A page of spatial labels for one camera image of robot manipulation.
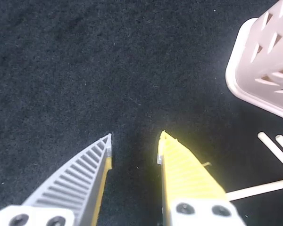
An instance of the gray plastic part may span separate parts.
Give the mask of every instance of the gray plastic part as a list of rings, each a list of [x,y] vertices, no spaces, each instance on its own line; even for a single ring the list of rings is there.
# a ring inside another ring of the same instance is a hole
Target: gray plastic part
[[[90,225],[106,159],[111,154],[108,134],[66,162],[22,205],[70,209],[75,215],[75,226]]]

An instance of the yellow plastic part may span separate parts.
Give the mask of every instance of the yellow plastic part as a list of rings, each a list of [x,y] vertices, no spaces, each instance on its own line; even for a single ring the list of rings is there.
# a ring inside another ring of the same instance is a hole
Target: yellow plastic part
[[[95,205],[95,210],[94,210],[93,217],[92,217],[91,226],[96,226],[97,224],[97,221],[99,218],[99,212],[100,212],[100,205],[102,202],[102,197],[103,197],[104,188],[105,188],[107,173],[111,169],[112,169],[112,158],[108,157],[105,162],[105,168],[104,168],[103,177],[100,183],[100,190],[99,190],[98,198],[96,200],[96,205]]]
[[[175,199],[223,199],[225,191],[192,152],[165,131],[160,135],[158,155],[162,159],[165,208]]]

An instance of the black screw head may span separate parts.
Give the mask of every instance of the black screw head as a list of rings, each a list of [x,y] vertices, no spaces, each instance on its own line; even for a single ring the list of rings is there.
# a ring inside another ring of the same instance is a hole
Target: black screw head
[[[65,218],[60,217],[60,216],[56,216],[56,217],[50,219],[47,222],[46,226],[64,226],[65,222],[66,222]]]
[[[178,204],[176,206],[176,211],[178,213],[183,213],[183,214],[194,214],[195,213],[195,209],[187,203]]]
[[[12,218],[9,223],[9,226],[23,226],[27,223],[29,217],[27,214],[19,214]]]
[[[229,217],[231,215],[231,212],[227,208],[219,205],[213,206],[212,211],[215,215],[222,217]]]

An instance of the black carpet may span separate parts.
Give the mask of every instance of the black carpet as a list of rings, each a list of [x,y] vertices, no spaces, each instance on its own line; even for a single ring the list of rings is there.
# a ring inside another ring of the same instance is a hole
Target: black carpet
[[[283,134],[283,119],[225,83],[240,26],[274,3],[0,0],[0,208],[109,132],[99,226],[161,222],[163,129],[226,191],[283,179],[257,139]],[[283,226],[283,190],[233,203],[248,226]]]

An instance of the white plastic basket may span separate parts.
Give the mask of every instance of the white plastic basket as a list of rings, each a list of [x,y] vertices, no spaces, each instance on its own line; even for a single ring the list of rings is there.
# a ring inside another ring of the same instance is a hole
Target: white plastic basket
[[[242,25],[225,77],[235,96],[283,117],[283,0]]]

